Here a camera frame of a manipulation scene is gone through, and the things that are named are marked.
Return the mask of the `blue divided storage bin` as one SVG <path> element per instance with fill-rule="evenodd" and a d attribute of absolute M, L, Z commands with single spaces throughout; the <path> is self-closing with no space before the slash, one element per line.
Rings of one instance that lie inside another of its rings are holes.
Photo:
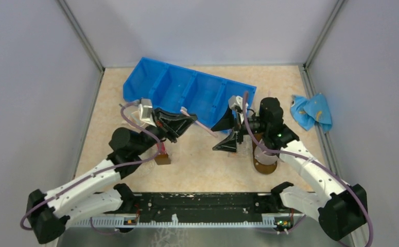
<path fill-rule="evenodd" d="M 247 91 L 248 104 L 252 104 L 256 89 L 253 85 L 142 57 L 123 85 L 123 98 L 147 98 L 154 108 L 171 113 L 179 113 L 185 107 L 211 128 L 222 118 L 233 95 L 242 96 Z"/>

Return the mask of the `brown oval wooden tray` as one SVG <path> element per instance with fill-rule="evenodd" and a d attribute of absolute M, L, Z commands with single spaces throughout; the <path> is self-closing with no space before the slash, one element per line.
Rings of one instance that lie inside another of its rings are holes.
<path fill-rule="evenodd" d="M 252 157 L 254 168 L 261 174 L 272 174 L 277 169 L 278 156 L 264 152 L 255 141 L 252 141 Z"/>

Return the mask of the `white ceramic mug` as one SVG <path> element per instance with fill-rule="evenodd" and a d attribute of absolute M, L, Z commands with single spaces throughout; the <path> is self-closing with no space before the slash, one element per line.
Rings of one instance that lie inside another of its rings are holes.
<path fill-rule="evenodd" d="M 145 125 L 145 123 L 140 120 L 140 112 L 138 108 L 125 109 L 125 116 L 140 127 Z"/>

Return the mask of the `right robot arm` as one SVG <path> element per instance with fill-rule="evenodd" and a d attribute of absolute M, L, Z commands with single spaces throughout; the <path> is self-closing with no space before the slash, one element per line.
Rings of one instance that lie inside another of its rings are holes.
<path fill-rule="evenodd" d="M 228 104 L 212 130 L 229 130 L 230 135 L 215 145 L 214 150 L 235 153 L 244 137 L 250 136 L 256 166 L 275 167 L 278 161 L 283 161 L 312 188 L 312 192 L 306 192 L 290 182 L 276 186 L 271 191 L 271 206 L 275 211 L 296 209 L 315 219 L 335 241 L 370 223 L 366 191 L 360 185 L 350 186 L 338 178 L 308 151 L 284 123 L 278 99 L 262 99 L 259 112 L 252 115 L 241 96 L 232 96 Z"/>

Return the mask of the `clear holder with wooden ends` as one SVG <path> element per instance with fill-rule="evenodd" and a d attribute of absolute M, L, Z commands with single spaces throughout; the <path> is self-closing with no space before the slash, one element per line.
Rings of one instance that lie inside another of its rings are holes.
<path fill-rule="evenodd" d="M 153 146 L 153 151 L 157 151 L 158 154 L 154 158 L 154 161 L 157 165 L 174 165 L 180 159 L 180 151 L 179 148 L 173 144 L 164 143 L 167 154 L 159 154 L 157 146 Z"/>

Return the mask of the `red toothpaste tube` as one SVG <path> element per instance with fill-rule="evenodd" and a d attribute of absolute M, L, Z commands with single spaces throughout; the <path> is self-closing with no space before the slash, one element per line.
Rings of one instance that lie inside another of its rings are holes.
<path fill-rule="evenodd" d="M 157 149 L 159 151 L 159 154 L 161 154 L 161 155 L 167 154 L 167 151 L 166 151 L 166 148 L 165 148 L 165 145 L 164 145 L 163 142 L 157 143 L 156 146 L 157 146 Z"/>

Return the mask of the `blue crumpled cloth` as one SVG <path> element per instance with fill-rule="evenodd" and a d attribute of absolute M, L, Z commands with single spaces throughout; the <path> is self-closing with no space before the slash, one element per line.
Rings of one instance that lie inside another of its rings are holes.
<path fill-rule="evenodd" d="M 321 93 L 312 98 L 292 95 L 290 113 L 299 126 L 306 131 L 318 124 L 322 131 L 326 133 L 333 126 L 326 98 Z"/>

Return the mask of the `clear textured acrylic tray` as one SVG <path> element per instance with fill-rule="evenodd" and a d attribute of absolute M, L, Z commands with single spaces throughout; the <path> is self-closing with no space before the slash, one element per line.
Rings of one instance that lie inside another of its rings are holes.
<path fill-rule="evenodd" d="M 250 140 L 244 141 L 237 145 L 237 152 L 228 153 L 230 158 L 252 158 L 252 142 Z"/>

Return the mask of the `grey ceramic mug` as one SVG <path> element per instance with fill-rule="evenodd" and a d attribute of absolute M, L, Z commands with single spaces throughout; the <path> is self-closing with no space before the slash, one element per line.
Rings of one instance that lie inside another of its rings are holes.
<path fill-rule="evenodd" d="M 262 150 L 259 146 L 256 146 L 253 152 L 253 157 L 261 165 L 271 166 L 274 165 L 279 157 L 274 153 L 268 153 Z"/>

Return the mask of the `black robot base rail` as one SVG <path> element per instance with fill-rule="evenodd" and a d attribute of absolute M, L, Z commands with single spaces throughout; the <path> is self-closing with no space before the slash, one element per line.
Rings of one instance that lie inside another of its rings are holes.
<path fill-rule="evenodd" d="M 171 223 L 189 225 L 240 225 L 291 228 L 293 209 L 279 208 L 269 192 L 132 192 L 116 185 L 123 200 L 109 214 L 131 214 L 133 223 Z"/>

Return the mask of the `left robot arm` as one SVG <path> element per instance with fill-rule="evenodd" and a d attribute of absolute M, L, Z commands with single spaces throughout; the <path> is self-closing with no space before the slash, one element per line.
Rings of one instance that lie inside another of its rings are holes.
<path fill-rule="evenodd" d="M 93 216 L 135 207 L 133 192 L 120 181 L 138 167 L 155 159 L 161 144 L 178 138 L 198 119 L 196 114 L 171 113 L 139 105 L 140 122 L 130 119 L 123 106 L 120 114 L 133 129 L 117 128 L 109 145 L 112 152 L 88 172 L 54 189 L 40 189 L 28 195 L 22 229 L 34 233 L 38 244 L 57 240 L 73 223 Z"/>

